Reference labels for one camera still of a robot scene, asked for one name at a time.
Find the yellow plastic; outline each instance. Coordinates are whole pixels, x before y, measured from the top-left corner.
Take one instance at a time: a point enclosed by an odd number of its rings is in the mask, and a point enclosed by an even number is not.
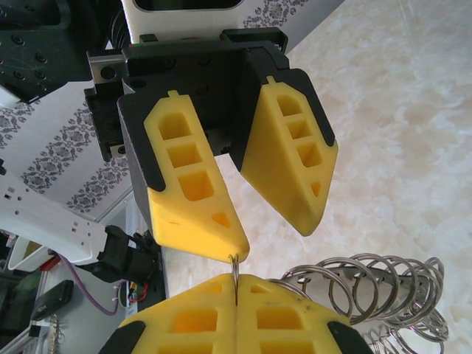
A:
[[[241,275],[213,278],[126,319],[146,328],[133,354],[341,354],[327,327],[350,325],[278,285]]]
[[[147,189],[159,245],[229,262],[249,243],[188,95],[169,92],[144,125],[166,188]]]
[[[285,83],[260,90],[241,174],[301,235],[322,219],[338,155],[304,94]]]

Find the black electronic device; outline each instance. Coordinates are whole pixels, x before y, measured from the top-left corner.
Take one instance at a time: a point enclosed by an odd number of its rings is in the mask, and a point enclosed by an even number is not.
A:
[[[36,300],[31,320],[40,321],[45,319],[47,316],[51,316],[71,301],[73,290],[74,282],[72,280],[64,280],[45,294],[41,295]]]

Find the marble floor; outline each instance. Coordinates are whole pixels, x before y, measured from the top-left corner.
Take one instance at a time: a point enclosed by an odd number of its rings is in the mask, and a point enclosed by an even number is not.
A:
[[[241,271],[361,252],[445,265],[446,353],[472,348],[472,3],[346,0],[289,55],[311,77],[339,142],[323,221],[299,236],[218,164],[251,243]],[[171,294],[229,266],[166,250]]]

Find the red wire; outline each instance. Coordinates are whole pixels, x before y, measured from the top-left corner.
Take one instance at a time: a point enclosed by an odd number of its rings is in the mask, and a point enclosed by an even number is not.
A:
[[[146,298],[146,296],[148,295],[148,289],[149,289],[149,285],[147,283],[145,283],[145,288],[143,289],[143,291],[141,292],[139,297],[136,298],[136,299],[130,300],[130,305],[132,305],[135,302],[141,302],[142,300],[144,300]]]

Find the key ring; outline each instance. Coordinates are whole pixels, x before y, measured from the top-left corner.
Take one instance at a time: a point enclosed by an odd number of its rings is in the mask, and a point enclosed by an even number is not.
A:
[[[229,260],[231,261],[231,273],[233,274],[233,280],[235,282],[235,303],[237,306],[237,290],[239,288],[239,256],[236,254],[233,257],[230,254]]]

